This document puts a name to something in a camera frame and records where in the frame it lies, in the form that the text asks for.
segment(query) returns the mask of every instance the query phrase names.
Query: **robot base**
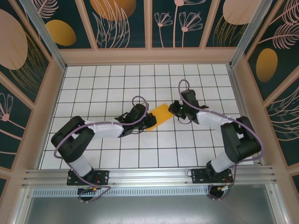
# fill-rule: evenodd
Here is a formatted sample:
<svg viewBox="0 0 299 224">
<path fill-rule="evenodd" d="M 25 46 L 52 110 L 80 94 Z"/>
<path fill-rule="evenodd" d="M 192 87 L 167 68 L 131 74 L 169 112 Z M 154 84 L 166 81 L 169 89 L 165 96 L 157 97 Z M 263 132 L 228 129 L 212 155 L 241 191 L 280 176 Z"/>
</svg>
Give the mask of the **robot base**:
<svg viewBox="0 0 299 224">
<path fill-rule="evenodd" d="M 205 168 L 191 169 L 192 183 L 225 183 L 225 178 L 233 182 L 232 172 L 230 169 L 223 170 L 213 178 L 210 178 Z"/>
<path fill-rule="evenodd" d="M 108 185 L 109 179 L 109 171 L 108 170 L 95 170 L 93 174 L 93 179 L 90 181 L 93 184 L 97 185 Z M 74 173 L 74 171 L 70 170 L 68 172 L 67 182 L 68 186 L 83 186 L 88 185 L 82 182 Z"/>
</svg>

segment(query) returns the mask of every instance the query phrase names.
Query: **white arm segment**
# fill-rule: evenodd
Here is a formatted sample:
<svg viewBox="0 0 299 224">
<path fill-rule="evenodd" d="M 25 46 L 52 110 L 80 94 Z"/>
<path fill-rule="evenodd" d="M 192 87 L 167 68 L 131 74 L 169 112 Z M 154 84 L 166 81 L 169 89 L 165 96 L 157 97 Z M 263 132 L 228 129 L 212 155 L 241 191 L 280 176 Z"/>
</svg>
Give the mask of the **white arm segment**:
<svg viewBox="0 0 299 224">
<path fill-rule="evenodd" d="M 221 133 L 221 125 L 231 122 L 230 120 L 228 120 L 226 118 L 219 117 L 219 116 L 217 116 L 213 113 L 209 113 L 209 112 L 199 111 L 196 114 L 196 116 L 197 116 L 197 121 L 201 125 L 208 126 L 211 129 L 218 131 L 219 133 Z"/>
<path fill-rule="evenodd" d="M 117 120 L 111 120 L 113 123 L 119 123 Z M 86 120 L 85 124 L 94 123 L 91 121 Z M 94 125 L 89 126 L 90 129 L 94 132 L 93 140 L 95 139 L 102 139 L 102 138 L 117 138 L 123 132 L 123 127 L 116 124 L 105 124 L 105 125 Z M 84 157 L 81 155 L 77 160 L 71 162 L 70 165 L 77 171 L 80 176 L 85 176 L 88 174 L 92 167 Z"/>
</svg>

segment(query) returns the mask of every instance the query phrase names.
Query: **white tiled floor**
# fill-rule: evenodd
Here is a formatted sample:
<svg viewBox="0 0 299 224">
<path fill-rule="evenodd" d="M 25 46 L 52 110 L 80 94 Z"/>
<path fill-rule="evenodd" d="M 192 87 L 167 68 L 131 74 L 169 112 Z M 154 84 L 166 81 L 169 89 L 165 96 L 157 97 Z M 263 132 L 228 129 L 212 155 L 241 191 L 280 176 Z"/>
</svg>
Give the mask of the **white tiled floor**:
<svg viewBox="0 0 299 224">
<path fill-rule="evenodd" d="M 239 111 L 223 64 L 115 65 L 68 67 L 41 169 L 67 168 L 54 158 L 49 139 L 71 117 L 111 120 L 129 112 L 131 99 L 143 96 L 149 109 L 179 100 L 178 83 L 187 79 L 199 104 L 238 117 Z M 151 132 L 121 139 L 93 140 L 84 152 L 94 168 L 157 168 L 205 166 L 223 152 L 219 133 L 202 125 L 171 118 Z"/>
</svg>

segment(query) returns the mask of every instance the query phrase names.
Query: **grid floor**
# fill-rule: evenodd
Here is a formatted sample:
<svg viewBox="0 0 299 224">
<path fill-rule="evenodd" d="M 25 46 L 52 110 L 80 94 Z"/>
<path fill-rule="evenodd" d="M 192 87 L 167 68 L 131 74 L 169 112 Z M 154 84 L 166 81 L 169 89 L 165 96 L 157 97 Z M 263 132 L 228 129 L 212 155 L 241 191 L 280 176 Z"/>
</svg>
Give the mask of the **grid floor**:
<svg viewBox="0 0 299 224">
<path fill-rule="evenodd" d="M 239 117 L 223 64 L 68 67 L 40 168 L 68 168 L 64 161 L 54 158 L 50 139 L 71 117 L 111 120 L 129 112 L 136 95 L 148 101 L 149 110 L 164 103 L 170 105 L 179 100 L 178 83 L 183 78 L 196 92 L 200 105 Z M 223 151 L 220 133 L 194 123 L 180 124 L 177 118 L 171 118 L 151 132 L 93 140 L 84 156 L 94 168 L 193 167 L 205 166 Z"/>
</svg>

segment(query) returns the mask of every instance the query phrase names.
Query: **mounting plate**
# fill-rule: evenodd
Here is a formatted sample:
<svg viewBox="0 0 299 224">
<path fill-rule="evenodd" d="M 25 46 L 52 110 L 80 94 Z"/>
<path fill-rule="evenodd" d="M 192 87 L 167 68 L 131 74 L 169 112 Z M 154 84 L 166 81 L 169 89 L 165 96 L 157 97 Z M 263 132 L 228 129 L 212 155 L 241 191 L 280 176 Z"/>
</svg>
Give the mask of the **mounting plate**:
<svg viewBox="0 0 299 224">
<path fill-rule="evenodd" d="M 233 182 L 233 176 L 230 169 L 223 170 L 211 180 L 206 173 L 206 169 L 191 169 L 192 183 L 225 183 L 225 176 L 230 182 Z"/>
<path fill-rule="evenodd" d="M 108 170 L 95 170 L 93 180 L 91 183 L 97 185 L 108 185 L 109 180 L 109 171 Z M 74 171 L 70 170 L 68 172 L 67 182 L 66 185 L 68 186 L 81 186 L 81 185 L 88 185 L 82 182 L 74 173 Z"/>
</svg>

